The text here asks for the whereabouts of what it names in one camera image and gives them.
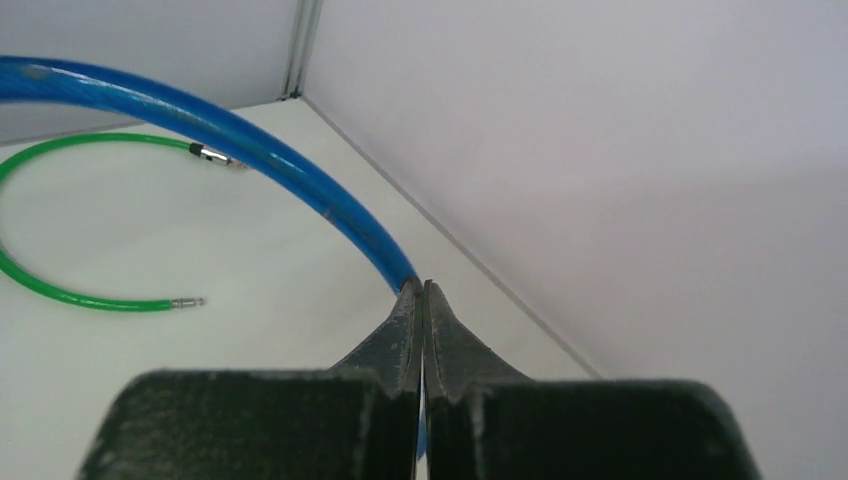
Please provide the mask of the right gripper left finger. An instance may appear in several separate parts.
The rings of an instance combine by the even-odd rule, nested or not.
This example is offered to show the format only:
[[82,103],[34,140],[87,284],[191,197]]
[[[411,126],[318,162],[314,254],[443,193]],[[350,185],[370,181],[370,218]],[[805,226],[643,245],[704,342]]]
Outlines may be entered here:
[[412,479],[422,285],[323,370],[155,370],[114,399],[81,479]]

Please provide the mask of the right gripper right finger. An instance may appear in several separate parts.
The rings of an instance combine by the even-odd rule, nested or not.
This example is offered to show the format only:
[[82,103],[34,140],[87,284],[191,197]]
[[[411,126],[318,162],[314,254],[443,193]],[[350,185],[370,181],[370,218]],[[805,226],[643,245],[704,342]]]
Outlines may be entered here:
[[689,380],[541,381],[423,288],[433,479],[757,479],[728,405]]

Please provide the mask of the blue cable lock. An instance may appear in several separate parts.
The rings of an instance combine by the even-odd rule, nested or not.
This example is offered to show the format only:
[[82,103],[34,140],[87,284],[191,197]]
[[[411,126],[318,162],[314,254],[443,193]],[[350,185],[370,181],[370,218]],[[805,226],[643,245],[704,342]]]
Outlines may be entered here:
[[206,144],[266,175],[323,216],[393,290],[416,274],[389,232],[329,174],[262,128],[183,90],[88,63],[4,56],[1,100],[120,113]]

